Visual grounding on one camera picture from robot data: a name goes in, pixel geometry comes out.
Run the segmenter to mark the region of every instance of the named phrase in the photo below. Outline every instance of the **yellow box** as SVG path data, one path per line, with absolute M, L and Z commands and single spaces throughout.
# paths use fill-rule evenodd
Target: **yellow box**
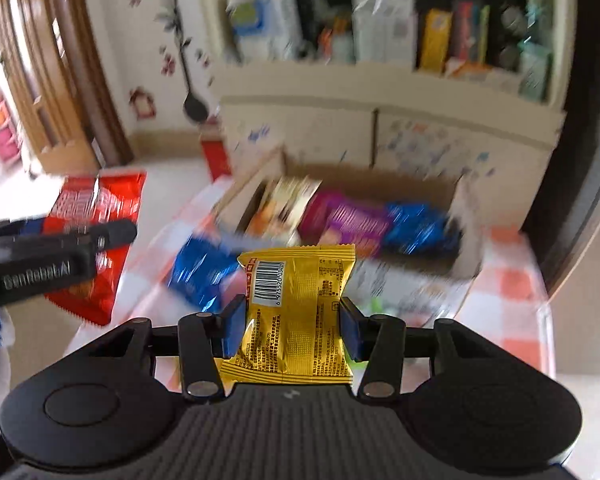
M 451 12 L 431 9 L 427 14 L 422 55 L 420 56 L 421 70 L 440 74 L 445 69 L 446 54 L 451 37 L 451 23 Z

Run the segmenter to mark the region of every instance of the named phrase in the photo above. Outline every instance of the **yellow snack packet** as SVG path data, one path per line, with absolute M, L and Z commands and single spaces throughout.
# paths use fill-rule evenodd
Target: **yellow snack packet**
M 338 309 L 356 247 L 252 251 L 238 261 L 247 273 L 247 329 L 220 366 L 222 380 L 350 383 Z

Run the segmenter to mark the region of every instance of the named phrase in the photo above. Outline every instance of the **blue snack bag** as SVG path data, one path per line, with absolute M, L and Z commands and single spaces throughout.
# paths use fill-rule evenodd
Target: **blue snack bag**
M 446 215 L 427 204 L 391 203 L 387 211 L 392 227 L 384 247 L 401 254 L 452 253 L 458 250 L 459 232 L 447 229 Z
M 218 314 L 222 310 L 220 284 L 239 268 L 235 256 L 191 237 L 176 256 L 168 287 L 200 312 Z

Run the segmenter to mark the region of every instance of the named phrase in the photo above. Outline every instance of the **shelf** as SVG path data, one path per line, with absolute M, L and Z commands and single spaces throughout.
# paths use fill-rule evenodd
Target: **shelf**
M 0 125 L 0 133 L 9 126 L 11 126 L 11 118 L 7 118 L 7 120 Z M 13 131 L 13 129 L 11 129 L 11 133 L 15 136 L 15 131 Z
M 221 105 L 405 111 L 547 148 L 557 144 L 564 121 L 564 114 L 548 105 L 393 64 L 216 64 L 215 78 L 214 91 Z

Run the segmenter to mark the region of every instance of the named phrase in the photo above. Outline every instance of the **black spoon decal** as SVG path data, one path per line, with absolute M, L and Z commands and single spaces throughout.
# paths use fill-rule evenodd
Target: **black spoon decal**
M 206 104 L 200 99 L 191 83 L 191 74 L 189 73 L 189 64 L 185 54 L 186 49 L 191 44 L 191 38 L 186 38 L 182 27 L 182 16 L 178 0 L 162 0 L 165 8 L 164 12 L 160 12 L 155 19 L 164 22 L 165 32 L 172 32 L 175 35 L 176 46 L 178 47 L 178 56 L 184 76 L 185 85 L 187 86 L 187 97 L 184 101 L 183 110 L 185 115 L 195 123 L 203 123 L 209 117 L 209 110 Z

